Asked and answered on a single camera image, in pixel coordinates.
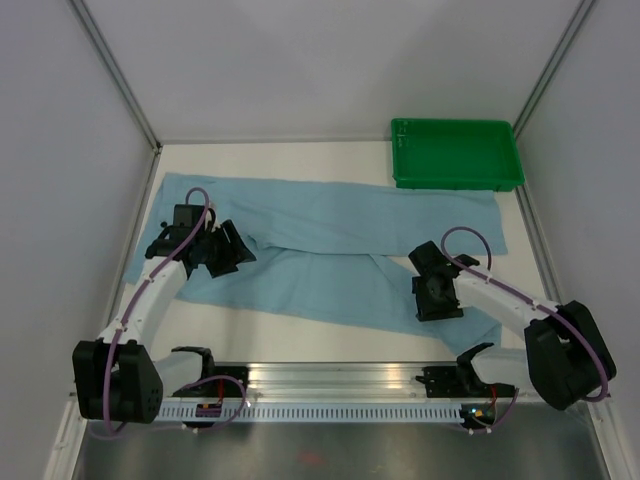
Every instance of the light blue cloth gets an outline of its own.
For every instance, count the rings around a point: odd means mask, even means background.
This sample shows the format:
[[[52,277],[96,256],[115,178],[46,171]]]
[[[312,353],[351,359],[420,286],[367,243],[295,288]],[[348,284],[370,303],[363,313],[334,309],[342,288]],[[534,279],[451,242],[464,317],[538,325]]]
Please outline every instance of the light blue cloth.
[[[194,186],[207,190],[220,221],[233,220],[257,261],[213,280],[200,267],[178,298],[433,336],[454,354],[481,341],[499,343],[497,322],[475,309],[465,310],[461,319],[418,322],[414,273],[384,256],[405,256],[456,225],[481,231],[494,253],[506,253],[492,192],[167,174],[127,282],[138,280],[144,251],[162,230],[160,223],[171,224],[174,205],[184,203]],[[200,201],[196,195],[193,203]],[[450,239],[452,253],[484,253],[471,235]]]

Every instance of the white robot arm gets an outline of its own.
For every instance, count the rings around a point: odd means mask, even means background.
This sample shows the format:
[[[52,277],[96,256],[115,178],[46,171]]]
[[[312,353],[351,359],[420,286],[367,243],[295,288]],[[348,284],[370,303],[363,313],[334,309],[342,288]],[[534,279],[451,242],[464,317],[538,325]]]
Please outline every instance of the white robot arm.
[[[457,376],[469,396],[489,385],[506,384],[535,389],[549,405],[564,410],[616,375],[613,359],[584,305],[531,297],[494,278],[476,259],[444,255],[433,242],[419,246],[409,258],[420,274],[413,279],[418,320],[461,317],[464,307],[476,307],[525,342],[524,350],[481,344],[461,354]]]
[[[205,208],[211,214],[208,224]],[[132,300],[97,340],[78,343],[72,360],[83,417],[150,423],[164,396],[214,373],[227,373],[214,372],[209,349],[177,347],[157,362],[147,350],[169,303],[194,268],[205,265],[212,277],[218,277],[237,271],[239,263],[255,261],[231,221],[216,229],[214,223],[215,212],[208,206],[176,205],[173,225],[165,226],[146,251]],[[206,393],[207,388],[196,393]]]

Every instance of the metal frame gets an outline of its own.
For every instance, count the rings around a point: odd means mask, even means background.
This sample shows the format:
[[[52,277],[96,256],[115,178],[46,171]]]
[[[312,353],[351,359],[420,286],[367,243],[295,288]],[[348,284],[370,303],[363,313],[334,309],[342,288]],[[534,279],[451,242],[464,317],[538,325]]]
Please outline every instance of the metal frame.
[[[127,79],[118,66],[118,62],[116,62],[107,41],[102,35],[100,28],[98,28],[98,24],[94,20],[93,15],[91,15],[91,11],[84,3],[84,0],[67,0],[67,2],[71,7],[71,11],[74,13],[76,19],[80,22],[80,25],[85,31],[89,42],[91,42],[91,45],[98,54],[98,58],[102,62],[104,69],[122,96],[129,113],[136,122],[136,125],[138,125],[142,135],[144,135],[147,142],[149,142],[154,153],[158,153],[162,144],[154,133],[153,128],[151,128],[151,124],[149,123],[149,120],[147,120],[147,116],[144,114],[144,111],[133,94]]]

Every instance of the green plastic bin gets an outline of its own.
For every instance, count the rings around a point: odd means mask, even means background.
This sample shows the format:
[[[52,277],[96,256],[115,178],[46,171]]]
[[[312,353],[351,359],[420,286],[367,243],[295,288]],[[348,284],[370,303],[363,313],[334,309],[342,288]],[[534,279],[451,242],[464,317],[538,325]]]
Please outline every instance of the green plastic bin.
[[[398,188],[507,192],[524,183],[507,122],[395,118],[391,138]]]

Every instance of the black joint motor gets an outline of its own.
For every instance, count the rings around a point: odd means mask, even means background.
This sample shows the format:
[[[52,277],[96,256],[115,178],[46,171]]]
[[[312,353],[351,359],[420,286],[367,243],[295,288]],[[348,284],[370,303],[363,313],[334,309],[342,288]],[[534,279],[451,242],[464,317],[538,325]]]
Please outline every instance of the black joint motor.
[[[173,209],[173,224],[163,224],[163,230],[156,240],[147,248],[147,259],[166,257],[173,252],[187,237],[202,216],[205,207],[202,205],[176,205]],[[253,262],[256,257],[246,247],[233,222],[227,220],[220,228],[213,228],[216,215],[209,208],[211,219],[208,224],[200,226],[193,240],[174,260],[183,262],[187,276],[191,276],[194,268],[205,265],[212,277],[237,272],[239,263]]]
[[[460,269],[445,257],[434,242],[427,242],[409,254],[409,260],[418,271],[412,279],[412,293],[416,296],[417,318],[421,322],[462,317],[453,279]],[[456,260],[470,267],[479,262],[468,255]]]

